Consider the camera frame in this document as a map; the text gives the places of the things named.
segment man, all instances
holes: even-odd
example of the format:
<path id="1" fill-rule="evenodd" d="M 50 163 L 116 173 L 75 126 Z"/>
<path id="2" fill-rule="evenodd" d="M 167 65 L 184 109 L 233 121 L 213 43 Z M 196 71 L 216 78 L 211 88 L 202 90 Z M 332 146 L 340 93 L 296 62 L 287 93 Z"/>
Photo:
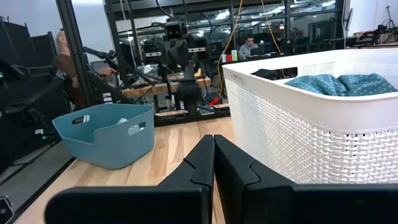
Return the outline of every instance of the man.
<path id="1" fill-rule="evenodd" d="M 248 36 L 246 38 L 246 42 L 244 43 L 244 45 L 242 45 L 241 48 L 239 49 L 239 54 L 242 55 L 243 57 L 247 57 L 248 55 L 250 55 L 251 49 L 255 49 L 258 47 L 259 46 L 257 46 L 257 44 L 253 42 L 253 37 Z"/>
<path id="2" fill-rule="evenodd" d="M 67 86 L 65 91 L 68 93 L 69 100 L 76 106 L 76 110 L 85 108 L 85 102 L 79 89 L 79 82 L 77 79 L 75 64 L 72 56 L 70 56 L 68 42 L 64 31 L 60 31 L 58 33 L 57 44 L 59 47 L 59 54 L 54 61 L 54 65 L 58 69 L 57 76 L 60 72 L 65 74 L 64 79 Z M 101 68 L 98 71 L 98 74 L 103 77 L 113 75 L 115 73 L 116 71 L 113 68 L 108 67 Z"/>

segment blue fabric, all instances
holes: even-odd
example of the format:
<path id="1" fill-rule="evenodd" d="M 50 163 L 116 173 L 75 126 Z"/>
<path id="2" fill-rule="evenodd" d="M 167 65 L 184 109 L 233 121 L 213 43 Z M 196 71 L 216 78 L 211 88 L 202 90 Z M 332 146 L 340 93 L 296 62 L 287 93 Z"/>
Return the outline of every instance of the blue fabric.
<path id="1" fill-rule="evenodd" d="M 397 92 L 378 74 L 370 75 L 306 75 L 285 83 L 292 87 L 328 96 L 369 96 Z"/>

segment desk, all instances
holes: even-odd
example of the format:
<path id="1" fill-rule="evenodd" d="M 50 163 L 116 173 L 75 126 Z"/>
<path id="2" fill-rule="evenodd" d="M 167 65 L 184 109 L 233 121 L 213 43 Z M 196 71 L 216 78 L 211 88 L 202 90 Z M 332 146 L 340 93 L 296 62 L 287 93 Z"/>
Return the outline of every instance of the desk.
<path id="1" fill-rule="evenodd" d="M 156 128 L 154 149 L 123 169 L 107 170 L 75 160 L 15 223 L 44 224 L 43 212 L 47 202 L 56 193 L 70 187 L 157 185 L 174 171 L 206 134 L 222 134 L 234 142 L 231 118 Z M 213 195 L 213 223 L 225 223 L 216 183 Z"/>
<path id="2" fill-rule="evenodd" d="M 211 80 L 206 77 L 205 79 L 202 78 L 198 78 L 197 79 L 198 84 L 200 87 L 205 87 L 206 86 L 210 86 L 211 85 Z M 127 90 L 123 90 L 123 94 L 127 97 L 135 97 L 135 96 L 141 96 L 142 94 L 144 94 L 149 88 L 151 88 L 151 86 L 145 86 L 143 88 L 138 88 L 138 89 L 127 89 Z M 170 89 L 171 91 L 177 91 L 178 88 L 178 82 L 172 82 L 170 83 Z M 158 95 L 161 93 L 167 93 L 167 85 L 166 83 L 162 83 L 159 85 L 156 85 L 155 87 L 153 87 L 151 90 L 149 90 L 147 92 L 147 94 L 153 94 L 153 95 Z"/>

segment blue bin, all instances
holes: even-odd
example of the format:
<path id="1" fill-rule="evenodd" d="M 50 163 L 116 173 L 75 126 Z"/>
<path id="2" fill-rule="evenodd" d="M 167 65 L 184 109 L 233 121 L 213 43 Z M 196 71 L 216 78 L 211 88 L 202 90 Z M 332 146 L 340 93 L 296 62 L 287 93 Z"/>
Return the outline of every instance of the blue bin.
<path id="1" fill-rule="evenodd" d="M 84 123 L 72 121 L 89 116 Z M 121 118 L 127 121 L 118 124 Z M 155 144 L 152 106 L 103 104 L 55 118 L 55 128 L 68 152 L 107 169 L 120 169 L 143 155 Z"/>

